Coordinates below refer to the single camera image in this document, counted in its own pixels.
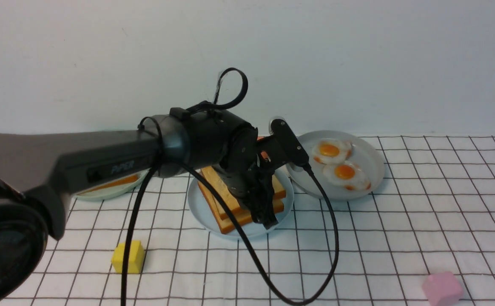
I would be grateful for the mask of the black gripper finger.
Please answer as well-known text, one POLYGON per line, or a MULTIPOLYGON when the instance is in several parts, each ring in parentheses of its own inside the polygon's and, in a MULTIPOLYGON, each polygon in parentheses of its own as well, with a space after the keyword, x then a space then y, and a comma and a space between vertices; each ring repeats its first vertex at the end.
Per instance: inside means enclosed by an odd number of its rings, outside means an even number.
POLYGON ((251 189, 251 215, 255 223, 269 230, 278 221, 273 211, 273 187, 271 183, 257 183, 251 189))

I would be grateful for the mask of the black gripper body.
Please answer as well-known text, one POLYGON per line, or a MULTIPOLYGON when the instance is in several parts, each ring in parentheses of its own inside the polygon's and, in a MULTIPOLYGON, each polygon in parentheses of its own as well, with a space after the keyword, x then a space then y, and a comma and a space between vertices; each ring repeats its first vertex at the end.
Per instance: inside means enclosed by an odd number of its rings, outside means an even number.
POLYGON ((218 175, 244 209, 251 209, 251 189, 257 183, 272 185, 272 176, 280 167, 275 156, 277 140, 272 135, 263 139, 270 157, 266 162, 257 150, 258 136, 259 130, 253 127, 232 130, 228 134, 225 153, 218 163, 218 175))

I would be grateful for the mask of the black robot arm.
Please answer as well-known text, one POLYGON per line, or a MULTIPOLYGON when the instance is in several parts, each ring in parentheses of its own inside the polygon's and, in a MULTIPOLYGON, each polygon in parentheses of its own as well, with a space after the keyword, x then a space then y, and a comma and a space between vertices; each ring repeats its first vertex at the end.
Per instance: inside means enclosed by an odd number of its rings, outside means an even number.
POLYGON ((170 178, 211 166, 256 223, 273 227, 273 141, 226 110, 181 108, 135 130, 0 133, 0 300, 33 273, 48 238, 63 237, 72 196, 146 169, 170 178))

